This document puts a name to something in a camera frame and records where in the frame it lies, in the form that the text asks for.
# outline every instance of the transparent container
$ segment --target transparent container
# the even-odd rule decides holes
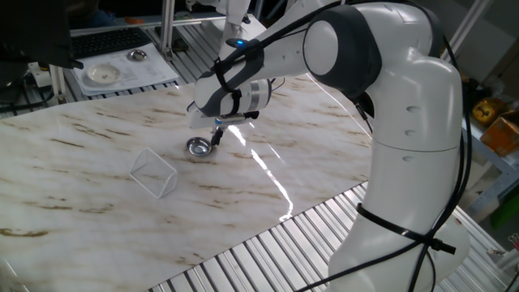
[[[146,148],[137,157],[130,176],[150,194],[161,198],[177,185],[178,172],[153,150]]]
[[[7,260],[0,256],[0,291],[29,292]]]

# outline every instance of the orange object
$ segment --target orange object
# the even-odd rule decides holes
[[[496,121],[500,114],[506,113],[507,110],[505,103],[497,98],[490,97],[481,100],[474,106],[472,116],[478,120],[481,126],[488,127]]]
[[[143,24],[144,19],[137,19],[133,17],[124,16],[124,22],[127,24]]]
[[[481,136],[481,141],[500,157],[519,150],[519,111],[501,114]]]

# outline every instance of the marble surface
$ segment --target marble surface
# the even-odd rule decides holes
[[[210,139],[187,127],[192,90],[0,121],[0,256],[29,291],[141,292],[367,180],[362,119],[308,75],[287,78],[209,157],[185,150]],[[128,175],[146,147],[179,173],[159,200]]]

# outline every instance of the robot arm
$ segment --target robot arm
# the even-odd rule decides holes
[[[268,78],[309,71],[374,116],[364,209],[427,234],[453,192],[461,135],[461,78],[435,58],[441,37],[431,16],[416,7],[299,0],[256,38],[227,40],[235,51],[195,84],[195,102],[188,108],[191,127],[225,128],[257,117],[272,91]],[[332,256],[329,273],[413,242],[402,235],[359,216]],[[457,248],[455,255],[432,251],[441,281],[468,255],[470,245],[463,226],[452,220],[437,237]],[[406,291],[421,249],[337,279],[327,291]],[[424,262],[417,291],[430,287],[431,270]]]

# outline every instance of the metal bowl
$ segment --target metal bowl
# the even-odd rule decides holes
[[[200,137],[189,139],[186,143],[186,148],[189,153],[197,157],[207,156],[212,151],[211,143]]]
[[[143,61],[147,54],[141,49],[134,49],[128,53],[127,57],[130,61]]]

